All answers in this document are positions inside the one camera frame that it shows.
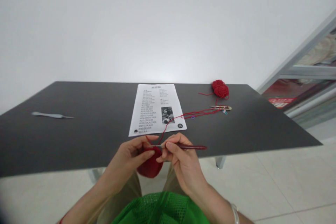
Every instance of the silver bracelet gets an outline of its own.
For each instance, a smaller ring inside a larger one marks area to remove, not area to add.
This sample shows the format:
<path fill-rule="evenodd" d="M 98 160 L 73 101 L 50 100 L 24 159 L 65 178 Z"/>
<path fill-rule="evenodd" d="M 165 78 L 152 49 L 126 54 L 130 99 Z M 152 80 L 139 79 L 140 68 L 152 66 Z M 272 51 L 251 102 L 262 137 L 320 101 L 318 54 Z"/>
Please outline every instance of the silver bracelet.
<path fill-rule="evenodd" d="M 235 204 L 231 204 L 231 208 L 232 208 L 234 219 L 235 219 L 234 224 L 239 224 L 238 208 L 236 207 Z"/>

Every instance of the red sign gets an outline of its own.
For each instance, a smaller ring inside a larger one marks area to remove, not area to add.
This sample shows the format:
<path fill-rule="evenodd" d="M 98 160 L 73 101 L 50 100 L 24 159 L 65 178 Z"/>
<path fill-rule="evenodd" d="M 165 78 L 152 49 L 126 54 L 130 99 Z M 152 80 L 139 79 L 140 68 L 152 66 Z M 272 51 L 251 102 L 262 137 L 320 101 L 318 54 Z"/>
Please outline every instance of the red sign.
<path fill-rule="evenodd" d="M 296 100 L 296 98 L 274 98 L 268 99 L 270 103 L 272 103 L 278 109 L 281 109 L 291 103 L 292 101 Z"/>

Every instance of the black tabletop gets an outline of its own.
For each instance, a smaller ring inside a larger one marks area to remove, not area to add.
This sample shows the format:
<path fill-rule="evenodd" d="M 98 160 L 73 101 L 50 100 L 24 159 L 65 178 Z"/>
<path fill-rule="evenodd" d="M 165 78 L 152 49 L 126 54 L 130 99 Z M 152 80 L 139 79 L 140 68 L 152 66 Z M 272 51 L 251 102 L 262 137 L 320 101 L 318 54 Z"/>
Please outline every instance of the black tabletop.
<path fill-rule="evenodd" d="M 55 82 L 0 116 L 0 176 L 106 166 L 128 132 L 138 83 Z M 210 84 L 175 84 L 182 111 L 215 105 Z M 248 85 L 228 85 L 232 107 L 186 119 L 199 157 L 321 145 Z M 34 111 L 75 119 L 35 117 Z M 176 132 L 165 133 L 164 139 Z"/>

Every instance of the metal table leg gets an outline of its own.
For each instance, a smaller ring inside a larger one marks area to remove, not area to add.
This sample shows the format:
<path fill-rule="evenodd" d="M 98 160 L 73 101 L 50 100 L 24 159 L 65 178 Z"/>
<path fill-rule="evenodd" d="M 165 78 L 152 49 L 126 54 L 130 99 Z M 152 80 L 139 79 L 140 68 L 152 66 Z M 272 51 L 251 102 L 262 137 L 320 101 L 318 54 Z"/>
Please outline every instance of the metal table leg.
<path fill-rule="evenodd" d="M 218 169 L 222 169 L 223 166 L 224 166 L 224 162 L 225 162 L 225 159 L 226 159 L 226 156 L 219 156 L 219 157 L 216 157 L 216 166 Z"/>

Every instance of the red crochet hook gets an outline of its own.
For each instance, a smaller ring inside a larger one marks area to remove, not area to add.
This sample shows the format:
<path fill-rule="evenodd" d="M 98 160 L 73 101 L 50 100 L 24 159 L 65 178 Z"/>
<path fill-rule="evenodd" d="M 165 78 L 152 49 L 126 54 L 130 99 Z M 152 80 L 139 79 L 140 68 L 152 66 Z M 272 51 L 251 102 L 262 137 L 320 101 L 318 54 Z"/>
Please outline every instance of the red crochet hook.
<path fill-rule="evenodd" d="M 208 147 L 206 147 L 204 145 L 185 145 L 185 144 L 182 144 L 182 143 L 176 143 L 176 145 L 178 147 L 180 147 L 181 149 L 197 149 L 197 150 L 208 149 Z M 150 147 L 161 147 L 161 148 L 163 148 L 162 145 L 150 145 Z"/>

